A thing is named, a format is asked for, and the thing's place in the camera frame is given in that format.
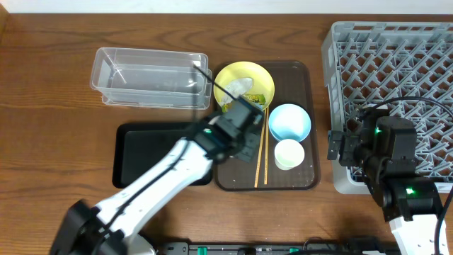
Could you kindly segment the wooden chopstick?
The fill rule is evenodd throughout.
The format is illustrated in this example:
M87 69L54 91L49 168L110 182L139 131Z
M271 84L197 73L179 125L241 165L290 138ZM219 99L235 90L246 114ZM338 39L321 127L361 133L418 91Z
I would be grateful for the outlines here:
M255 175L255 181L254 181L254 188L258 187L258 182L259 182L259 175L260 175L260 165L261 165L261 156L262 156L262 150L263 150L263 144L264 144L264 136L265 136L265 124L266 124L266 119L267 119L267 109L264 110L264 120L260 132L260 144L258 148L258 158L257 158L257 164L256 164L256 175Z
M269 110L268 108L265 109L265 159L264 159L264 179L263 179L263 184L267 185L268 184L268 140L269 140L269 134L268 134L268 118L269 118Z

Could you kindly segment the green snack wrapper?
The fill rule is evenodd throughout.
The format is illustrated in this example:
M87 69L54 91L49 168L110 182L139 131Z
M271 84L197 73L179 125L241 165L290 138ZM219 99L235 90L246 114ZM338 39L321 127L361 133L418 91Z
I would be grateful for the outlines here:
M245 97L251 103L256 104L256 106L259 109L261 109L261 110L265 109L266 99L265 99L263 94L244 94L243 97ZM225 104L222 105L222 111L225 113L231 107L232 107L232 102L231 103L225 103Z

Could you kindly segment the clear plastic wrapper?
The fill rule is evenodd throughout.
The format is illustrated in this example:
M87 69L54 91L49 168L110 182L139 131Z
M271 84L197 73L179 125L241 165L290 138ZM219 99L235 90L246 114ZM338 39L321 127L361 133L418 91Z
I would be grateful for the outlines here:
M224 95L221 99L221 104L231 103L235 98L238 98L240 95L244 95L253 87L253 79L250 77L235 79L229 82L224 89L232 96L228 94Z

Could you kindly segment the pale green cup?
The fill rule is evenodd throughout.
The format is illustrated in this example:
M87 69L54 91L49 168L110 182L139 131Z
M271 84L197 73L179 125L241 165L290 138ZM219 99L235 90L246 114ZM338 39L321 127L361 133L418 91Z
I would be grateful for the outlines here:
M286 139L276 144L274 156L277 168L287 171L304 161L305 150L296 140Z

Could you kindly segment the yellow plate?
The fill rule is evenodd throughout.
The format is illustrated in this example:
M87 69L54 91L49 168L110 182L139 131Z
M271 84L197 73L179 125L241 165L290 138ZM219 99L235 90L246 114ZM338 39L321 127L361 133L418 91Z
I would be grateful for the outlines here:
M263 66L255 62L234 62L225 66L215 77L214 82L224 89L229 82L246 77L253 79L253 87L245 94L263 94L266 109L275 95L275 83L269 71Z

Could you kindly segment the light blue bowl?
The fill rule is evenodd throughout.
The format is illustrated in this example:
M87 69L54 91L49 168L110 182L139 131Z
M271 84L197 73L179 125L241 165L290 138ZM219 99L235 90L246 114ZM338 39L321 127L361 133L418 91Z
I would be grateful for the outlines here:
M301 142L311 132L311 118L301 106L282 104L270 113L269 131L277 141L290 139Z

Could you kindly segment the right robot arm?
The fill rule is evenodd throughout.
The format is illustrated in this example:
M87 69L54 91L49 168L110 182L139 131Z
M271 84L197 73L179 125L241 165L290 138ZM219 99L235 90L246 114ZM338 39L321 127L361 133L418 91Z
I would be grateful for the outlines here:
M357 132L329 131L328 159L361 168L402 254L448 254L447 203L435 183L415 171L414 124L372 108L364 110L361 121Z

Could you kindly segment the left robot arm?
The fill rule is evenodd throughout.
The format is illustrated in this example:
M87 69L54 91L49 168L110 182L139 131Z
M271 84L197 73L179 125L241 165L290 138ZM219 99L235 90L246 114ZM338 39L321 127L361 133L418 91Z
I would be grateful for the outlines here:
M120 192L90 208L79 200L67 211L51 254L154 254L139 233L172 198L204 177L213 164L240 152L263 112L243 96L225 112L191 123L168 154Z

